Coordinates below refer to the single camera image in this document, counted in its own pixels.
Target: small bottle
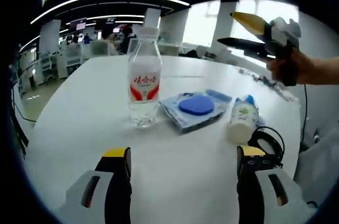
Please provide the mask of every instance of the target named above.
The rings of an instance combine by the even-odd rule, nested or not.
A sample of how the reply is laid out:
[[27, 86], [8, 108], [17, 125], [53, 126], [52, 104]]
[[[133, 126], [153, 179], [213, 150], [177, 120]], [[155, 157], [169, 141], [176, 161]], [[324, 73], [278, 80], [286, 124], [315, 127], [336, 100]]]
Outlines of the small bottle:
[[159, 28], [140, 27], [139, 43], [129, 57], [129, 114], [132, 123], [148, 127], [155, 121], [159, 107], [161, 56], [156, 43]]

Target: hand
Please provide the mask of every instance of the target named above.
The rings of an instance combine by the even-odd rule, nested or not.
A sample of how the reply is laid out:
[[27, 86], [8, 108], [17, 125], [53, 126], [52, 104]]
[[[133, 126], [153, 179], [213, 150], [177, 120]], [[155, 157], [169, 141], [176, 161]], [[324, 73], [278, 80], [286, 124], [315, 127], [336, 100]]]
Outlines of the hand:
[[[296, 64], [298, 68], [297, 84], [310, 84], [313, 81], [316, 73], [315, 61], [296, 48], [293, 48], [291, 60]], [[282, 81], [282, 78], [280, 78], [280, 68], [281, 65], [283, 65], [285, 62], [286, 60], [283, 59], [275, 59], [267, 63], [266, 67], [269, 71], [272, 72], [273, 80]]]

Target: bottle label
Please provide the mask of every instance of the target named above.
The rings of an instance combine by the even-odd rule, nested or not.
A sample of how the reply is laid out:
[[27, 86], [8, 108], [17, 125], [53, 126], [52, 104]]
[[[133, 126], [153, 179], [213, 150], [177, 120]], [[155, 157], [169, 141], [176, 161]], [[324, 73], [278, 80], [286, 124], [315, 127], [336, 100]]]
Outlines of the bottle label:
[[160, 72], [132, 74], [129, 97], [131, 101], [151, 101], [158, 98]]

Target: table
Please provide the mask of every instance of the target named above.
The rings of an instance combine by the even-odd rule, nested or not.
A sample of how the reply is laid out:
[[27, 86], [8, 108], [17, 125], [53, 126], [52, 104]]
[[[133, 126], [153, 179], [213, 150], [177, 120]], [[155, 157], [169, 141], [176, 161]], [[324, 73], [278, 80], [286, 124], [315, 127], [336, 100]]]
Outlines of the table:
[[[128, 122], [127, 56], [92, 58], [55, 92], [33, 130], [25, 168], [48, 208], [100, 155], [130, 146], [132, 223], [238, 223], [236, 145], [225, 140], [228, 112], [216, 123], [180, 135], [159, 111], [146, 130]], [[293, 177], [299, 152], [299, 104], [236, 67], [185, 57], [163, 57], [160, 99], [206, 88], [232, 97], [252, 94], [266, 125], [284, 138], [284, 170]]]

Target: floor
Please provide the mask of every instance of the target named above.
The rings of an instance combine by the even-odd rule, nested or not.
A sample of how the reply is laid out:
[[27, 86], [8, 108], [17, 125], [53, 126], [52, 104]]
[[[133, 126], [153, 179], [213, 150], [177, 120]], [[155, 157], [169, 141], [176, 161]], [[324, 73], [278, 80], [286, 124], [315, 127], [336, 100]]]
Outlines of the floor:
[[39, 118], [44, 106], [64, 81], [65, 79], [49, 81], [22, 95], [21, 101], [28, 119], [36, 121]]

